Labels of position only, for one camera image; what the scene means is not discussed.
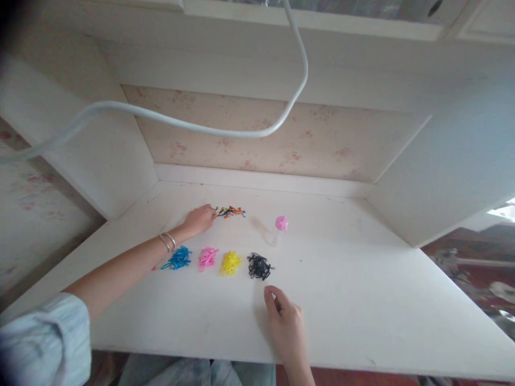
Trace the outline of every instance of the rubber band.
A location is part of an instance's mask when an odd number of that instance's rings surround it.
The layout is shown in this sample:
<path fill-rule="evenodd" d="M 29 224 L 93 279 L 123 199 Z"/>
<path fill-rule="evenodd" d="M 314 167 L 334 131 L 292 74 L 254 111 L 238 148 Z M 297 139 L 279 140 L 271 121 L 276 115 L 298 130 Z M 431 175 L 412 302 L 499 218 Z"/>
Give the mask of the rubber band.
<path fill-rule="evenodd" d="M 247 256 L 250 264 L 248 265 L 248 274 L 251 278 L 265 280 L 270 276 L 270 270 L 275 269 L 270 264 L 267 264 L 267 259 L 256 252 L 252 252 L 250 256 Z"/>
<path fill-rule="evenodd" d="M 230 251 L 225 254 L 225 258 L 222 261 L 222 267 L 220 268 L 220 273 L 223 276 L 234 275 L 242 262 L 243 260 L 241 260 L 235 251 Z"/>
<path fill-rule="evenodd" d="M 218 252 L 219 250 L 215 248 L 206 247 L 202 249 L 198 261 L 198 271 L 204 272 L 206 267 L 213 266 L 215 264 L 215 256 Z"/>
<path fill-rule="evenodd" d="M 229 206 L 228 208 L 222 206 L 222 209 L 220 209 L 220 211 L 218 212 L 217 217 L 223 217 L 224 219 L 228 219 L 231 216 L 237 216 L 240 214 L 243 216 L 243 218 L 245 218 L 244 213 L 246 212 L 244 210 L 241 210 L 240 207 L 236 209 L 234 206 Z"/>
<path fill-rule="evenodd" d="M 178 270 L 179 268 L 182 268 L 184 266 L 189 266 L 189 263 L 192 261 L 189 259 L 189 255 L 192 252 L 186 248 L 185 246 L 181 246 L 179 249 L 177 249 L 170 260 L 168 260 L 168 263 L 163 265 L 161 269 L 173 269 Z"/>

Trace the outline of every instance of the hand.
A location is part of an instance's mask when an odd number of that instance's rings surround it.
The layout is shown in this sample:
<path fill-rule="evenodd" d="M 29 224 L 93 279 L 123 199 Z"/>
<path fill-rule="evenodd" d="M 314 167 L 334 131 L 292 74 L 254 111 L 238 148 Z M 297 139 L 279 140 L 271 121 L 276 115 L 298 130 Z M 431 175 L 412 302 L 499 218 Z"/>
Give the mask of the hand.
<path fill-rule="evenodd" d="M 211 228 L 215 219 L 216 210 L 211 205 L 206 204 L 189 212 L 180 228 L 186 230 L 188 235 L 193 237 Z"/>
<path fill-rule="evenodd" d="M 267 304 L 270 334 L 286 371 L 298 372 L 306 366 L 309 369 L 301 308 L 274 286 L 264 288 L 264 301 Z"/>

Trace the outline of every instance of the finger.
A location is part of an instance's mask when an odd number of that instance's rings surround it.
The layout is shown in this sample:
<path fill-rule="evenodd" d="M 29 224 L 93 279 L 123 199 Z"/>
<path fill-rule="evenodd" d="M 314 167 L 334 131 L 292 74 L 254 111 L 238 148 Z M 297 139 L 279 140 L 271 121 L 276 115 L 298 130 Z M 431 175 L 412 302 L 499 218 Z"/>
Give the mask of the finger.
<path fill-rule="evenodd" d="M 276 296 L 275 300 L 279 303 L 279 309 L 284 310 L 291 307 L 290 299 L 288 299 L 282 289 L 276 286 L 266 286 L 266 288 Z"/>
<path fill-rule="evenodd" d="M 283 310 L 283 308 L 281 307 L 281 303 L 279 303 L 279 299 L 277 297 L 275 297 L 274 303 L 275 303 L 275 308 L 277 308 L 277 312 L 279 313 L 279 315 L 282 316 L 283 314 L 281 314 L 281 311 Z"/>
<path fill-rule="evenodd" d="M 264 288 L 264 302 L 267 305 L 267 312 L 269 318 L 279 317 L 279 312 L 275 305 L 274 297 L 268 287 Z"/>

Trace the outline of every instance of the floral wallpaper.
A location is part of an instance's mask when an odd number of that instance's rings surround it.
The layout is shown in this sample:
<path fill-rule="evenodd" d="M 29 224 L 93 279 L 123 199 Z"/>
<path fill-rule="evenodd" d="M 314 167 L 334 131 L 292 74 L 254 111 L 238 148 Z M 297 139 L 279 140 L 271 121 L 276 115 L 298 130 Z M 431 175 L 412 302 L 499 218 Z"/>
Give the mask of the floral wallpaper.
<path fill-rule="evenodd" d="M 28 146 L 0 118 L 0 155 Z M 4 309 L 104 219 L 41 157 L 1 165 L 0 179 L 0 309 Z"/>
<path fill-rule="evenodd" d="M 285 102 L 123 85 L 129 103 L 227 130 L 270 127 Z M 413 138 L 419 118 L 297 103 L 261 139 L 207 136 L 137 117 L 155 162 L 374 182 Z"/>

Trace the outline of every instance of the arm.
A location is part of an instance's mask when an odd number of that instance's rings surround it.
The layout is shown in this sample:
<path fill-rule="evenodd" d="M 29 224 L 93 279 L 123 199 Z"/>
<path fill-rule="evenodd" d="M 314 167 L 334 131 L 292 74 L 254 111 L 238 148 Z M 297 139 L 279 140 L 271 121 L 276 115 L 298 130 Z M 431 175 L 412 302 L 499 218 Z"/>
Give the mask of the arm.
<path fill-rule="evenodd" d="M 169 234 L 179 246 L 193 236 L 207 231 L 215 218 L 216 211 L 211 205 L 201 206 L 190 212 L 184 223 L 173 228 Z M 93 322 L 115 300 L 149 274 L 167 253 L 166 245 L 156 236 L 94 269 L 63 292 L 80 298 L 86 304 L 90 321 Z"/>
<path fill-rule="evenodd" d="M 304 315 L 301 308 L 274 286 L 265 287 L 264 301 L 272 340 L 283 361 L 290 385 L 315 386 L 307 358 Z"/>

